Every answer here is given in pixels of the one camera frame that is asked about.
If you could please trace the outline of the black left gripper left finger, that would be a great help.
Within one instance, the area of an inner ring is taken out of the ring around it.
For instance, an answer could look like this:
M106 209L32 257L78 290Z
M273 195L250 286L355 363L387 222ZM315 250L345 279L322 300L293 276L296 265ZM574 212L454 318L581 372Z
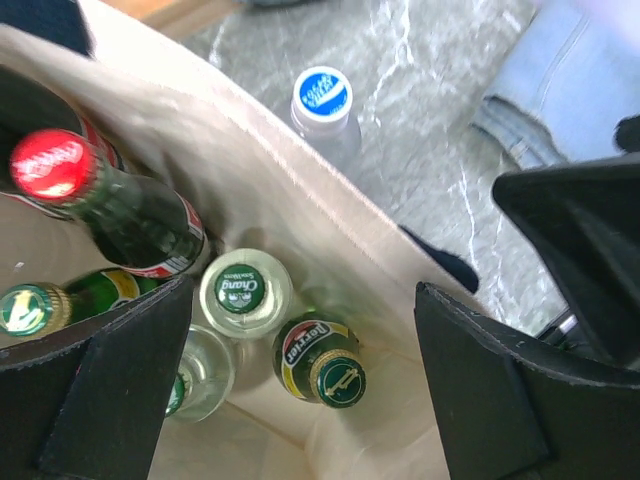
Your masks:
M4 479L145 479L191 323L182 276L1 351Z

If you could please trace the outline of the clear plastic bottle blue cap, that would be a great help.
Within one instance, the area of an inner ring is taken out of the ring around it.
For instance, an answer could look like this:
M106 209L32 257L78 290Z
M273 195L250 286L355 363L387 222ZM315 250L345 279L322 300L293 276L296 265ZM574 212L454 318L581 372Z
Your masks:
M344 73L313 66L296 78L283 119L326 160L341 167L354 160L361 148L353 104L353 88Z

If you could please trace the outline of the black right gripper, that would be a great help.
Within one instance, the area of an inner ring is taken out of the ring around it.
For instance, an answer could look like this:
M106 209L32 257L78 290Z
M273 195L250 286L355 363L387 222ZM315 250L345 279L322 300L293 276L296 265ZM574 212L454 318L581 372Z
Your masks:
M638 154L503 174L492 195L536 249L597 354L638 367Z

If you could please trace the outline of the clear glass bottle green cap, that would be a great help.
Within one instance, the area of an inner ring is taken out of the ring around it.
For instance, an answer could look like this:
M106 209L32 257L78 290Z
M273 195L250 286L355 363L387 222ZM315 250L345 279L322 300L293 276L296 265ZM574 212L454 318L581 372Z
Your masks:
M215 330L192 324L172 386L165 417L196 423L209 417L229 395L237 354Z
M291 277L274 256L240 248L214 260L204 271L198 300L204 318L221 334L257 339L279 328L294 299Z

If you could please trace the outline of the beige canvas tote bag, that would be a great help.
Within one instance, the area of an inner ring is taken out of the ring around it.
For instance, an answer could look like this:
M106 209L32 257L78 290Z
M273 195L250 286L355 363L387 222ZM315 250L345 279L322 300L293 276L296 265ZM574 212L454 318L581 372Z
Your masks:
M464 288L219 70L99 1L5 1L1 62L87 112L229 247L265 248L314 303L351 310L369 388L348 410L291 397L248 351L207 419L164 419L145 479L445 479L413 309Z

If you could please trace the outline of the large cola bottle red cap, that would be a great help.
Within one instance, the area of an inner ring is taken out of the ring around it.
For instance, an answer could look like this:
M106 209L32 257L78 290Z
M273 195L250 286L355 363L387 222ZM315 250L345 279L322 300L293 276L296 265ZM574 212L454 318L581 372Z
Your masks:
M125 171L124 158L83 114L41 83L6 66L1 67L1 194L54 219L69 218L26 197L9 172L9 157L26 135L43 129L63 129L84 137L112 166Z

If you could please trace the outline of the small cola bottle red cap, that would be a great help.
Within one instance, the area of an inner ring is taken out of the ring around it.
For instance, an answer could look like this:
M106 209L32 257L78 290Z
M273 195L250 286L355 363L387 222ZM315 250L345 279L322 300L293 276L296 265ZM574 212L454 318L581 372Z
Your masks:
M28 197L82 222L102 255L133 275L197 275L218 252L184 197L115 168L75 132L27 135L10 155L9 172Z

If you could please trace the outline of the green glass bottle gold cap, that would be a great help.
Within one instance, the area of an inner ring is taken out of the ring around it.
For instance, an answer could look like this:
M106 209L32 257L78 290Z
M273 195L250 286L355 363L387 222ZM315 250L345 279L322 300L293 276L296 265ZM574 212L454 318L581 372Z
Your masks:
M344 409L366 391L359 339L333 312L312 310L286 321L272 345L272 365L283 388L305 402Z

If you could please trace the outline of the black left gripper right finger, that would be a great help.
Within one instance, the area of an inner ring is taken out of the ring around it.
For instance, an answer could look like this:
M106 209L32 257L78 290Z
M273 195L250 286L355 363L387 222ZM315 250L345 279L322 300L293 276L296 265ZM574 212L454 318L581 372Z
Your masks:
M415 324L453 479L636 479L639 374L563 352L434 284Z

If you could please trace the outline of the green glass bottle labelled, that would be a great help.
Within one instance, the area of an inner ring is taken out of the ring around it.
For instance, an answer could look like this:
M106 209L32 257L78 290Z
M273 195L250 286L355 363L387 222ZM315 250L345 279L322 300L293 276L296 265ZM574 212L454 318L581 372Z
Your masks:
M27 340L41 338L116 309L163 282L106 268L62 286L50 282L15 285L1 295L1 332Z

